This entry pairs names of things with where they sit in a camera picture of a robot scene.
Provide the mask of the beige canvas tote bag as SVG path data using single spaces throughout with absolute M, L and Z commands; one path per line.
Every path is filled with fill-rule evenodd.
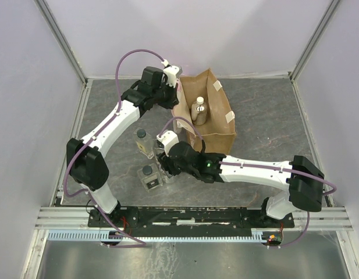
M 179 104 L 172 110 L 174 117 L 179 116 L 192 121 L 191 105 L 201 96 L 208 105 L 208 117 L 205 124 L 190 126 L 184 120 L 175 120 L 175 131 L 182 128 L 186 131 L 187 142 L 196 150 L 202 148 L 199 136 L 194 132 L 196 128 L 202 135 L 208 153 L 230 154 L 236 138 L 235 115 L 229 100 L 223 90 L 221 82 L 208 69 L 197 76 L 182 76 L 178 86 Z

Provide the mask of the square glass bottle black label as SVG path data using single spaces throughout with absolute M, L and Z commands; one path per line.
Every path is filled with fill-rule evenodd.
M 152 150 L 154 151 L 156 157 L 158 157 L 162 153 L 165 153 L 164 145 L 157 140 L 154 142 Z

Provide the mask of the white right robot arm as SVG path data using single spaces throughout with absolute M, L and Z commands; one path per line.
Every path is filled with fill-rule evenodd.
M 207 184 L 244 182 L 266 185 L 280 192 L 267 199 L 259 213 L 265 227 L 273 227 L 297 210 L 320 212 L 324 174 L 310 160 L 296 155 L 291 161 L 244 160 L 221 153 L 195 151 L 180 141 L 158 155 L 162 169 L 176 176 L 186 173 Z

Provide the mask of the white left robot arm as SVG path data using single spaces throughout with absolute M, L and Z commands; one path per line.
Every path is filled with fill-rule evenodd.
M 95 129 L 82 139 L 71 138 L 66 145 L 65 177 L 72 177 L 91 195 L 103 211 L 101 220 L 109 227 L 117 226 L 122 214 L 116 209 L 119 202 L 107 183 L 105 157 L 122 133 L 154 105 L 173 109 L 179 103 L 177 79 L 181 73 L 179 66 L 147 66 L 141 79 L 122 94 L 121 102 Z

